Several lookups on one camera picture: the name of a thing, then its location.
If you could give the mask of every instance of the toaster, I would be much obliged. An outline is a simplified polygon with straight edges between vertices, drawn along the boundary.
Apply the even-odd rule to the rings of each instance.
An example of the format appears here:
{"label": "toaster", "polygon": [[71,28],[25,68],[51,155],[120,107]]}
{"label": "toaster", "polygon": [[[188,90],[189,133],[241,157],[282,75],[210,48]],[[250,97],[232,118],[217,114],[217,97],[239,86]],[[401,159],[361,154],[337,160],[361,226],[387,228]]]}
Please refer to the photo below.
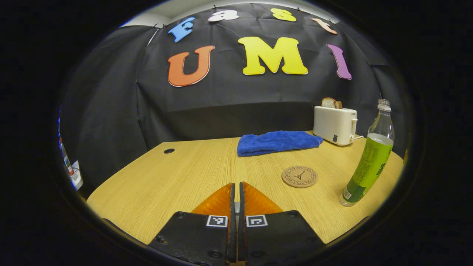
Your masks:
{"label": "toaster", "polygon": [[357,112],[353,109],[314,107],[314,135],[345,146],[355,138]]}

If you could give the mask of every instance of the round coaster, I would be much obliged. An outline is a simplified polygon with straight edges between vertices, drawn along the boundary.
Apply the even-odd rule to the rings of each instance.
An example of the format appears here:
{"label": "round coaster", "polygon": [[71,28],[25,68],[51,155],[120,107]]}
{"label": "round coaster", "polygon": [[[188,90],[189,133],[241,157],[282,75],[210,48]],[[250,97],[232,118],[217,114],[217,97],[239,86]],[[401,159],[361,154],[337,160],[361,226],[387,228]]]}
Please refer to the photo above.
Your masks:
{"label": "round coaster", "polygon": [[317,183],[318,175],[305,166],[292,166],[284,170],[282,180],[293,187],[308,187]]}

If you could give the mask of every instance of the blue towel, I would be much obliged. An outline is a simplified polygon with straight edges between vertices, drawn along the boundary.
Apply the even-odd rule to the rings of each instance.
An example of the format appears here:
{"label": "blue towel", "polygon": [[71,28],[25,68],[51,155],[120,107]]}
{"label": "blue towel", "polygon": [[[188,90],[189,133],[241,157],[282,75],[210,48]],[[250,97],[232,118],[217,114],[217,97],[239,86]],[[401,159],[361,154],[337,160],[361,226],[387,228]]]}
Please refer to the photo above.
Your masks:
{"label": "blue towel", "polygon": [[238,142],[238,156],[253,156],[278,151],[300,150],[318,147],[322,141],[304,131],[274,131],[261,136],[243,135]]}

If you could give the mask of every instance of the table surface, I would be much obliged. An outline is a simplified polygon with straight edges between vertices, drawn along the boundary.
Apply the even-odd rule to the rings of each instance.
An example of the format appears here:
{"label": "table surface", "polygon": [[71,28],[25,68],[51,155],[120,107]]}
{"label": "table surface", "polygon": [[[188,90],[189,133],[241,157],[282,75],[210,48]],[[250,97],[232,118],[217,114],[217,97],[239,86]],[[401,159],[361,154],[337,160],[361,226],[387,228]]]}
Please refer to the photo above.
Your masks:
{"label": "table surface", "polygon": [[[239,139],[161,143],[106,180],[87,203],[100,217],[150,243],[172,214],[191,212],[230,182],[239,201],[239,183],[245,181],[283,211],[298,210],[328,243],[373,214],[403,169],[403,160],[392,152],[369,193],[345,207],[339,195],[355,171],[366,138],[343,147],[324,141],[317,148],[249,157],[237,156]],[[171,148],[175,151],[163,152]],[[310,167],[318,174],[317,183],[307,188],[286,185],[281,175],[291,166]]]}

